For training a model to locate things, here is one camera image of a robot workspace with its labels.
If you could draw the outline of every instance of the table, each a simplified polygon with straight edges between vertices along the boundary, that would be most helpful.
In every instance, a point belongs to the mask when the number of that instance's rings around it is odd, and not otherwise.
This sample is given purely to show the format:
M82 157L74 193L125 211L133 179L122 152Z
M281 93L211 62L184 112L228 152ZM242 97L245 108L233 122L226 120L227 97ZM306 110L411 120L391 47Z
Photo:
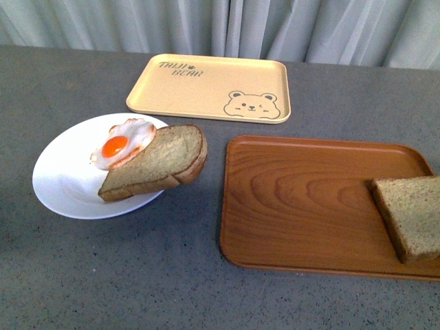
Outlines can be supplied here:
M285 123L158 117L206 133L191 185L110 219L46 209L32 189L40 153L79 122L128 112L151 57L0 47L0 328L439 328L440 283L242 269L223 257L219 228L237 135L406 144L440 173L440 71L285 63Z

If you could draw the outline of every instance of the egg white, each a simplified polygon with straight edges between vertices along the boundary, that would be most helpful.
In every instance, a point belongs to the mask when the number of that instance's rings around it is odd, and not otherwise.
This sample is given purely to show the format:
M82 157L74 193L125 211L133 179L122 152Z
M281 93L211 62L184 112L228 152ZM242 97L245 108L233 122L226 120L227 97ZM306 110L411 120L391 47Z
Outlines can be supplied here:
M97 168L104 171L119 167L144 150L153 141L155 134L156 128L152 122L147 122L143 118L130 118L125 123L110 128L107 139L91 154L90 160ZM113 157L104 157L103 146L115 136L126 137L127 145Z

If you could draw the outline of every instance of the brown bread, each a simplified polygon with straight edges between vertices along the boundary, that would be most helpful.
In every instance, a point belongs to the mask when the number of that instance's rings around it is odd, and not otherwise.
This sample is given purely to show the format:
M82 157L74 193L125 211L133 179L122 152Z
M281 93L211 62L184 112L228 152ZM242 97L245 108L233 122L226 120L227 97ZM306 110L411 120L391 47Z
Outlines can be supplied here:
M108 172L98 195L118 201L189 184L204 168L208 146L195 125L167 126L136 157Z
M373 180L372 194L402 263L440 256L440 177Z

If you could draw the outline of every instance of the bear illustration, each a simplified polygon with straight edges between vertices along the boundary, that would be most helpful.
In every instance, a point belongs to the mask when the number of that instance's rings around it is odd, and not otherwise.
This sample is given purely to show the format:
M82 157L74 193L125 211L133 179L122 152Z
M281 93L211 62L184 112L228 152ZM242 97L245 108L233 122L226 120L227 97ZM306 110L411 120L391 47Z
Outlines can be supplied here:
M271 93L261 95L231 91L229 103L223 110L234 117L275 119L281 114L276 107L276 96Z

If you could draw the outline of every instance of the wooden tray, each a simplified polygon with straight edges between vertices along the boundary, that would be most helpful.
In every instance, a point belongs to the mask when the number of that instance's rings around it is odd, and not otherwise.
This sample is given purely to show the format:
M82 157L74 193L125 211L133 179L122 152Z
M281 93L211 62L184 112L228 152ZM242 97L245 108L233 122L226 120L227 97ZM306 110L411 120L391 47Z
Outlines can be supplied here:
M434 175L396 144L240 136L228 145L221 249L241 267L440 281L440 260L403 265L372 178Z

